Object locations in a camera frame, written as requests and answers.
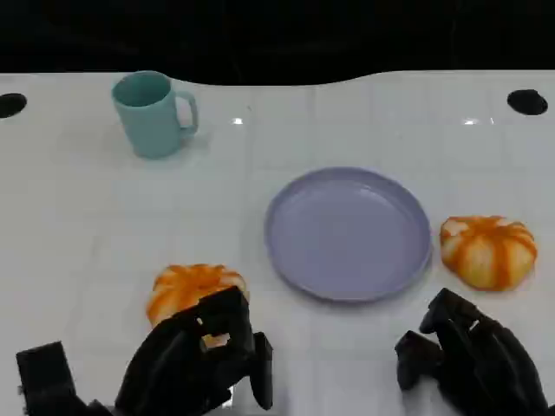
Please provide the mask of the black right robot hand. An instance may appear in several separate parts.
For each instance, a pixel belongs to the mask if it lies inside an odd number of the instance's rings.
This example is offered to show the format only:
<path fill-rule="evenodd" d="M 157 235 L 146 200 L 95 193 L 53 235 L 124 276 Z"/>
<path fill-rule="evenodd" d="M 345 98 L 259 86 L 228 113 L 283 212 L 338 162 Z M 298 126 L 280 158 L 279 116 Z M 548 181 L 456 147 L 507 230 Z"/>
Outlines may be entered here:
<path fill-rule="evenodd" d="M 552 415 L 539 372 L 513 332 L 468 300 L 442 289 L 418 331 L 395 345 L 403 391 L 436 380 L 462 415 Z"/>

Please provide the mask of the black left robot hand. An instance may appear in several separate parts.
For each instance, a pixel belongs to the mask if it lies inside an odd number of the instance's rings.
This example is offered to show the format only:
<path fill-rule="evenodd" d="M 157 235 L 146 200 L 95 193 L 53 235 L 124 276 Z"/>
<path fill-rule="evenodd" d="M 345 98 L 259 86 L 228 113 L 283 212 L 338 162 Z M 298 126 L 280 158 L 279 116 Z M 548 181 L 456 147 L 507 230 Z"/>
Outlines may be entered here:
<path fill-rule="evenodd" d="M 249 378 L 254 399 L 273 406 L 273 348 L 251 327 L 237 287 L 219 291 L 160 322 L 142 342 L 115 399 L 121 415 L 204 415 Z"/>

